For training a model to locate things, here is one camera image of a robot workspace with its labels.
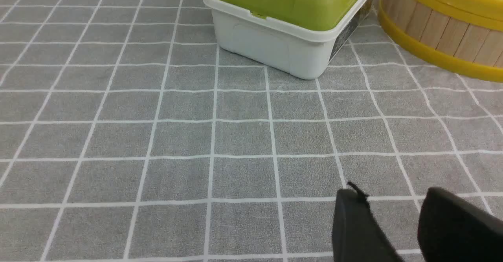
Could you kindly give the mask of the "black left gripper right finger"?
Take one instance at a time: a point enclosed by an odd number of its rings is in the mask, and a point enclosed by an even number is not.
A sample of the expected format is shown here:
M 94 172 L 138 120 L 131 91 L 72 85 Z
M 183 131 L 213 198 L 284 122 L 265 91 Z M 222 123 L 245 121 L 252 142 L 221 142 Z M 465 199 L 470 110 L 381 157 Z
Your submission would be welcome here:
M 503 223 L 441 188 L 422 203 L 417 240 L 426 262 L 501 262 Z

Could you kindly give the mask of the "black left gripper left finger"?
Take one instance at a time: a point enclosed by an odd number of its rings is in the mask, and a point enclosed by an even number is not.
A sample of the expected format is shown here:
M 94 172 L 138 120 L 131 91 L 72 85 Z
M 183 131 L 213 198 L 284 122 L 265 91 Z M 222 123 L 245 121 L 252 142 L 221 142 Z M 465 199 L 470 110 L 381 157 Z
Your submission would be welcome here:
M 378 222 L 369 195 L 352 182 L 336 194 L 332 225 L 335 262 L 402 262 Z

